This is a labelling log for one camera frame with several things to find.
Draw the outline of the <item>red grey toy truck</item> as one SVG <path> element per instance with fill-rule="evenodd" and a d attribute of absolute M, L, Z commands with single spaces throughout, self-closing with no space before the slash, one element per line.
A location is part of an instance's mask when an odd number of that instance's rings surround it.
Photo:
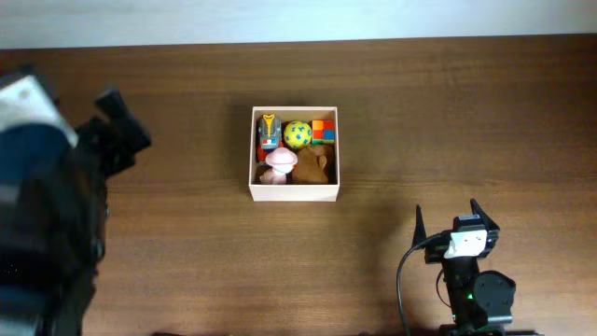
<path fill-rule="evenodd" d="M 282 147 L 282 122 L 273 114 L 262 115 L 257 120 L 257 162 L 264 163 L 268 154 Z"/>

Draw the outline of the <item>white pink toy duck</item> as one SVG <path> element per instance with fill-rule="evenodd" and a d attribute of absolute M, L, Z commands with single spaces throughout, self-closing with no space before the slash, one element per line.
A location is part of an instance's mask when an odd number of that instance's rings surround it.
<path fill-rule="evenodd" d="M 267 155 L 266 163 L 270 168 L 259 178 L 260 182 L 263 185 L 285 185 L 287 175 L 298 163 L 298 157 L 288 148 L 279 147 Z"/>

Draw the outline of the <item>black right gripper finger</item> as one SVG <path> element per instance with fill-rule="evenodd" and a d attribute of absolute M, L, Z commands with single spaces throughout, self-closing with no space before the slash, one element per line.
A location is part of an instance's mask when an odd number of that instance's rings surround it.
<path fill-rule="evenodd" d="M 475 199 L 470 200 L 470 206 L 472 213 L 478 215 L 485 226 L 487 232 L 495 231 L 499 232 L 499 226 L 482 210 L 479 203 Z"/>
<path fill-rule="evenodd" d="M 416 247 L 422 244 L 427 239 L 424 222 L 423 222 L 423 213 L 422 207 L 420 205 L 416 205 L 415 208 L 415 229 L 412 238 L 412 247 Z"/>

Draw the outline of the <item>brown plush toy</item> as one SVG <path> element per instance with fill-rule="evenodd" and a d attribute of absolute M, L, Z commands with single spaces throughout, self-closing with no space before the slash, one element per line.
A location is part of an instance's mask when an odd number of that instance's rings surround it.
<path fill-rule="evenodd" d="M 298 152 L 298 163 L 292 171 L 293 182 L 298 185 L 327 184 L 334 160 L 332 146 L 307 145 Z"/>

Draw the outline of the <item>multicolour puzzle cube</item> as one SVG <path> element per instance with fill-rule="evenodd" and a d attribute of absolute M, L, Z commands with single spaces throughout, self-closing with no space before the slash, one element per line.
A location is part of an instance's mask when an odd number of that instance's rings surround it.
<path fill-rule="evenodd" d="M 332 119 L 315 119 L 312 121 L 312 144 L 334 144 L 336 142 L 336 126 Z"/>

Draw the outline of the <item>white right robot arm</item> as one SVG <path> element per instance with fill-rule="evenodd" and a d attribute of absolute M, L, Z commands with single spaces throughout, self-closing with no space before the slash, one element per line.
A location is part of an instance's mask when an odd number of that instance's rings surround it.
<path fill-rule="evenodd" d="M 424 251 L 425 263 L 441 265 L 452 314 L 452 323 L 439 327 L 441 335 L 503 335 L 513 320 L 516 283 L 479 269 L 479 261 L 496 246 L 500 228 L 476 200 L 470 207 L 472 213 L 455 217 L 450 230 L 428 236 L 417 206 L 412 247 Z"/>

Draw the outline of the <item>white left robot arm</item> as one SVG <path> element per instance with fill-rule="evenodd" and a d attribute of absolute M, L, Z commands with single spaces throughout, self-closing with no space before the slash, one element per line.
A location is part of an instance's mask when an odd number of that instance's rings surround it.
<path fill-rule="evenodd" d="M 117 90 L 78 127 L 33 68 L 1 77 L 1 331 L 78 335 L 110 215 L 107 180 L 151 138 Z"/>

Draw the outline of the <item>yellow ball with dots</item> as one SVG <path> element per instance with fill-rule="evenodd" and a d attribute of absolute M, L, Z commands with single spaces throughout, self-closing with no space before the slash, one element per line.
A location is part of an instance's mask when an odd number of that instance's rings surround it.
<path fill-rule="evenodd" d="M 312 141 L 311 126 L 301 120 L 290 121 L 284 130 L 285 144 L 292 149 L 301 149 Z"/>

